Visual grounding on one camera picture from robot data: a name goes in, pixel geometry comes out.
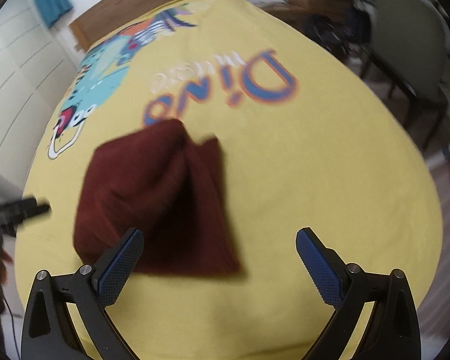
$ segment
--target bed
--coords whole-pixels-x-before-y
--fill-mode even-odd
[[[127,0],[115,1],[128,12]],[[91,47],[30,169],[25,194],[47,198],[53,214],[18,235],[22,301],[39,270],[60,275],[81,265],[72,232],[94,149],[178,118],[194,141],[220,141],[226,214],[245,271],[132,275],[107,311],[141,359],[301,358],[333,311],[295,251],[306,226],[345,262],[403,269],[418,306],[440,255],[440,204],[419,151],[380,100],[333,56],[245,0],[143,6],[114,28],[102,15],[99,30],[99,3],[74,25]]]

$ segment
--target chair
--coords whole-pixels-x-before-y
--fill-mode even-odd
[[[408,129],[424,110],[437,117],[423,142],[425,150],[448,109],[440,89],[449,30],[438,11],[427,0],[376,0],[376,23],[371,53],[360,74],[363,79],[375,64],[393,82],[388,97],[398,86],[409,99],[403,127]]]

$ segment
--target dinosaur print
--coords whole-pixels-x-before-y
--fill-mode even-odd
[[[196,27],[178,18],[191,14],[186,4],[165,9],[149,20],[124,28],[87,53],[60,108],[48,147],[50,159],[58,158],[77,142],[87,118],[120,86],[127,75],[130,61],[140,49],[162,35],[173,35],[179,27]],[[59,138],[69,128],[75,129],[73,137],[57,148],[60,145]]]

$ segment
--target black cable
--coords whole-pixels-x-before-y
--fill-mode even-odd
[[[10,318],[12,319],[12,330],[13,330],[13,340],[15,341],[15,349],[17,351],[18,360],[20,359],[20,351],[18,350],[18,344],[17,344],[17,336],[15,335],[15,322],[13,321],[13,313],[10,309],[10,306],[8,305],[7,299],[3,297],[3,300],[5,300],[5,304],[7,305],[8,312],[10,313]]]

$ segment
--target red object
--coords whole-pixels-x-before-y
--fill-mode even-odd
[[[83,183],[73,243],[93,264],[130,227],[145,236],[135,272],[213,276],[240,264],[223,207],[216,138],[197,145],[166,120],[95,150]]]

